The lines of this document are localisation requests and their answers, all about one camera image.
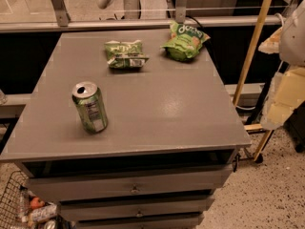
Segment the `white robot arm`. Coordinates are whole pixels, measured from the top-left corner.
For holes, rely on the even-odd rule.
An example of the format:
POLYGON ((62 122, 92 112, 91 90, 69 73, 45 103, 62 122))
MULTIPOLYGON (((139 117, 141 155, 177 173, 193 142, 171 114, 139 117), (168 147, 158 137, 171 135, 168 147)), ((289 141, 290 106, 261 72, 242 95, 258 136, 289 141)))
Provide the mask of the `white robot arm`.
POLYGON ((289 64, 285 73, 274 74, 260 120, 264 129, 275 130, 305 101, 305 1, 258 50, 278 53, 289 64))

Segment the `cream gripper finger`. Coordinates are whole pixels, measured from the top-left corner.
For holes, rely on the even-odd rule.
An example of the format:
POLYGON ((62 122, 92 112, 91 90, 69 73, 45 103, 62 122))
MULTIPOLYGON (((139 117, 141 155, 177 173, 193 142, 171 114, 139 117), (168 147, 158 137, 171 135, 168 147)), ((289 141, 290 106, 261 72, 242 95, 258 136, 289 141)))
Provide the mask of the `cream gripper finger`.
POLYGON ((260 124, 266 130, 282 126, 305 101, 305 68, 291 66, 285 73, 276 73, 272 79, 260 124))

